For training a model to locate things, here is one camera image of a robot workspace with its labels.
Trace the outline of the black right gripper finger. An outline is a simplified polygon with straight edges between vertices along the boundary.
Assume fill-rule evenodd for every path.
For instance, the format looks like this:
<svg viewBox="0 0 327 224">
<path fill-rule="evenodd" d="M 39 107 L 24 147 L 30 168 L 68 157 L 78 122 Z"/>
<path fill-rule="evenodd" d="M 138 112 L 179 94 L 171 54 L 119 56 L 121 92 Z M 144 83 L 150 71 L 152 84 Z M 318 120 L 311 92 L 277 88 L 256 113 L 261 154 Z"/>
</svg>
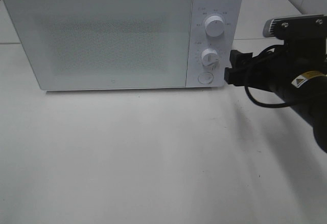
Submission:
<svg viewBox="0 0 327 224">
<path fill-rule="evenodd" d="M 247 68 L 225 68 L 224 80 L 229 85 L 244 86 Z"/>
<path fill-rule="evenodd" d="M 231 50 L 229 61 L 232 67 L 245 67 L 252 58 L 253 53 L 242 53 L 238 50 Z"/>
</svg>

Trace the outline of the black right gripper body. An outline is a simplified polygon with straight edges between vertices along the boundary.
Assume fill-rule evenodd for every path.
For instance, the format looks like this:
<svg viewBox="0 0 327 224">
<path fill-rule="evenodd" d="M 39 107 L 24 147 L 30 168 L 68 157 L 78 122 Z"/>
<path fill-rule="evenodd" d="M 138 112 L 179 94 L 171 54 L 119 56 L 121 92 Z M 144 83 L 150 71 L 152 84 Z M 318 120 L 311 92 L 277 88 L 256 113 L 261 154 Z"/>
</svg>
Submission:
<svg viewBox="0 0 327 224">
<path fill-rule="evenodd" d="M 251 87 L 273 92 L 283 101 L 325 101 L 326 40 L 285 41 L 268 47 L 245 75 L 245 92 L 255 101 Z"/>
</svg>

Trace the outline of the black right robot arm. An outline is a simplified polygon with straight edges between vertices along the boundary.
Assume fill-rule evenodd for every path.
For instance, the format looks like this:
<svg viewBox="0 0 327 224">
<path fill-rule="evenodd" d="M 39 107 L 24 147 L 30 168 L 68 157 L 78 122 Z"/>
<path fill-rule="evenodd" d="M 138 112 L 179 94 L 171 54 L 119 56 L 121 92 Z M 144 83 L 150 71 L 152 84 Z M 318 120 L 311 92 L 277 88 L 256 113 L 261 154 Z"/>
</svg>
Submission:
<svg viewBox="0 0 327 224">
<path fill-rule="evenodd" d="M 231 50 L 227 84 L 245 89 L 249 100 L 264 108 L 292 108 L 312 126 L 326 151 L 326 40 L 274 44 L 258 55 Z"/>
</svg>

